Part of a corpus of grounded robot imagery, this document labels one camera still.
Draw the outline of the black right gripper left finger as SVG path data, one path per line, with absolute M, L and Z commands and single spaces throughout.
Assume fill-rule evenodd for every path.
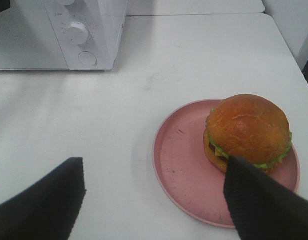
M 71 157 L 0 204 L 0 240 L 69 239 L 85 195 L 83 158 Z

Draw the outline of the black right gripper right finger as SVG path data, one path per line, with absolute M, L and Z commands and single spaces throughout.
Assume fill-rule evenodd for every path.
M 308 240 L 308 201 L 243 158 L 229 158 L 223 194 L 240 239 Z

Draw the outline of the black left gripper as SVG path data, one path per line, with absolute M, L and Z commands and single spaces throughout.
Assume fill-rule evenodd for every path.
M 10 0 L 0 0 L 0 13 L 11 8 Z

